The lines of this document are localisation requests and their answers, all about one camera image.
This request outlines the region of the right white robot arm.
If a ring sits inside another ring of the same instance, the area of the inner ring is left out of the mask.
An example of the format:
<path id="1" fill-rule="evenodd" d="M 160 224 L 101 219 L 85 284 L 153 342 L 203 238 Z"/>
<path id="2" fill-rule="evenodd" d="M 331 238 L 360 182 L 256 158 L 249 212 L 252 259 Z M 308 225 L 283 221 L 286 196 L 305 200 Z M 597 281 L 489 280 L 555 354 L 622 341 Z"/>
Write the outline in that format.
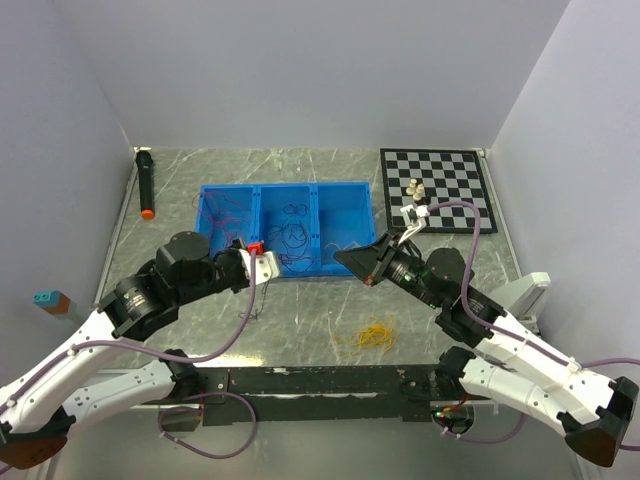
<path id="1" fill-rule="evenodd" d="M 388 280 L 438 310 L 436 324 L 458 343 L 440 358 L 436 385 L 442 395 L 454 399 L 465 392 L 507 405 L 547 425 L 585 460 L 613 465 L 638 385 L 580 365 L 494 300 L 464 286 L 465 261 L 457 249 L 438 248 L 423 258 L 412 242 L 387 233 L 334 258 L 365 285 Z"/>

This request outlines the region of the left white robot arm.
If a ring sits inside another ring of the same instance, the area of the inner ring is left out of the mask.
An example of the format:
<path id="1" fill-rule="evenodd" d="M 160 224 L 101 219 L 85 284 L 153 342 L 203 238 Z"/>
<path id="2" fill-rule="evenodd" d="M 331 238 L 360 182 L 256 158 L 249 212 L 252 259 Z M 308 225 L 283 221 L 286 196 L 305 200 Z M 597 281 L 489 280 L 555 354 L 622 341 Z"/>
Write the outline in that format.
<path id="1" fill-rule="evenodd" d="M 140 403 L 184 402 L 199 358 L 145 347 L 181 307 L 226 290 L 254 291 L 257 255 L 239 241 L 216 254 L 184 231 L 105 295 L 79 329 L 1 389 L 1 460 L 29 469 L 55 456 L 80 427 Z"/>

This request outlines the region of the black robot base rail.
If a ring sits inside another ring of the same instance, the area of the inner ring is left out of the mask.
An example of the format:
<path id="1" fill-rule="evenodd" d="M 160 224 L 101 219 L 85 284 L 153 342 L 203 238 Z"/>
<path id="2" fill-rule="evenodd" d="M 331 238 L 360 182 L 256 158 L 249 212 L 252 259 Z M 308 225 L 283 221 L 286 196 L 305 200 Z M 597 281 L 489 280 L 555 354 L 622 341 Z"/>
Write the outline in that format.
<path id="1" fill-rule="evenodd" d="M 178 405 L 198 393 L 246 399 L 257 420 L 311 421 L 399 418 L 429 422 L 438 407 L 465 397 L 458 381 L 436 365 L 199 368 L 190 391 L 155 400 Z"/>

